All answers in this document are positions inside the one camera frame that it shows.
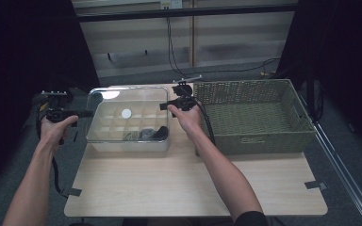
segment forearm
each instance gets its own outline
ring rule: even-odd
[[[41,141],[17,189],[3,225],[45,225],[54,148]]]
[[[220,197],[233,220],[244,212],[263,212],[257,197],[240,170],[229,161],[207,138],[202,130],[195,129],[189,137],[194,142]]]

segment black horizontal bar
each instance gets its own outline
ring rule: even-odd
[[[120,21],[120,20],[152,19],[152,18],[168,18],[168,17],[295,11],[297,7],[298,4],[284,4],[284,5],[262,5],[262,6],[231,7],[231,8],[182,8],[182,9],[168,9],[168,10],[162,9],[162,10],[116,12],[116,13],[78,14],[76,15],[76,19],[79,22]]]

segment person's left hand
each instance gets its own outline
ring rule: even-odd
[[[64,121],[53,123],[44,117],[41,120],[41,141],[46,142],[54,151],[58,149],[58,143],[62,138],[66,138],[66,128],[70,124],[78,121],[78,116],[70,116]]]

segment black sleeve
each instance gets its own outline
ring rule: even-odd
[[[249,211],[241,214],[235,221],[236,226],[268,226],[266,216],[257,211]]]

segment person's left arm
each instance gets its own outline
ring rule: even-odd
[[[52,158],[58,149],[60,139],[65,136],[66,127],[77,120],[77,116],[71,116],[58,123],[42,120],[41,141],[10,203],[3,225],[46,224]]]

